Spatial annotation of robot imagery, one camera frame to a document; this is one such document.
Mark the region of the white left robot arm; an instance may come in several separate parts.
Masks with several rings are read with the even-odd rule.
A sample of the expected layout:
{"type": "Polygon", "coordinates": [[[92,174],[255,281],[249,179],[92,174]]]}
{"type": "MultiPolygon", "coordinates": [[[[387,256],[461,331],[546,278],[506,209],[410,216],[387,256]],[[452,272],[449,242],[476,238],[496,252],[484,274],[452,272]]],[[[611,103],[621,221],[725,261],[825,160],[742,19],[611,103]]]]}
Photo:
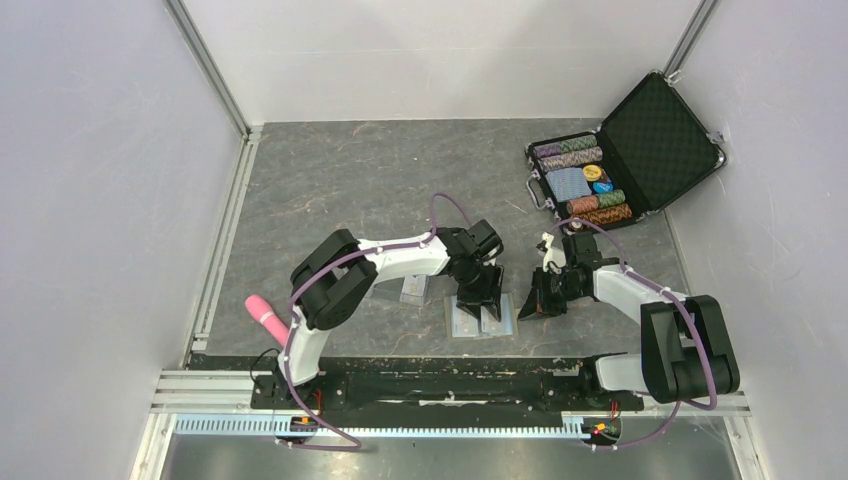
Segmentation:
{"type": "Polygon", "coordinates": [[[275,392],[290,407],[306,405],[330,332],[346,322],[375,284],[408,276],[447,276],[457,284],[456,307],[481,319],[502,316],[501,237],[485,220],[469,228],[437,227],[396,240],[357,239],[333,232],[291,275],[292,331],[279,356],[275,392]]]}

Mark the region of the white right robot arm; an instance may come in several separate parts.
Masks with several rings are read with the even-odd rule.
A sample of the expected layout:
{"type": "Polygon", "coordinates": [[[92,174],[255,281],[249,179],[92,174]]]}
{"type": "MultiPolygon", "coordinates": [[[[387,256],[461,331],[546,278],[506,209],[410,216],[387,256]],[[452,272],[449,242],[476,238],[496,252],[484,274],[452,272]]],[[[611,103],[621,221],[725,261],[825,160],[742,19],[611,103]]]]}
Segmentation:
{"type": "Polygon", "coordinates": [[[556,317],[570,303],[590,298],[614,307],[640,328],[636,354],[613,353],[586,362],[577,382],[580,400],[602,408],[618,391],[648,394],[661,404],[716,406],[738,391],[741,375],[719,302],[686,296],[635,272],[620,259],[605,258],[593,234],[556,239],[544,233],[537,246],[542,263],[518,317],[556,317]]]}

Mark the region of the clear acrylic card box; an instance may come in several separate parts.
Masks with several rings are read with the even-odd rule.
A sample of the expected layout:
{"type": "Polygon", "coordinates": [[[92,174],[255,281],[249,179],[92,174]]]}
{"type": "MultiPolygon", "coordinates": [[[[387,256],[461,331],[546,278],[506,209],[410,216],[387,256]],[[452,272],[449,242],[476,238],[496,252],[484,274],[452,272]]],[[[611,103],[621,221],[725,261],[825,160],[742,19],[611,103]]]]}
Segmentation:
{"type": "Polygon", "coordinates": [[[426,275],[410,275],[402,279],[399,301],[404,304],[421,307],[426,303],[428,277],[426,275]]]}
{"type": "Polygon", "coordinates": [[[366,295],[375,301],[399,302],[402,294],[403,281],[395,279],[373,284],[366,295]]]}

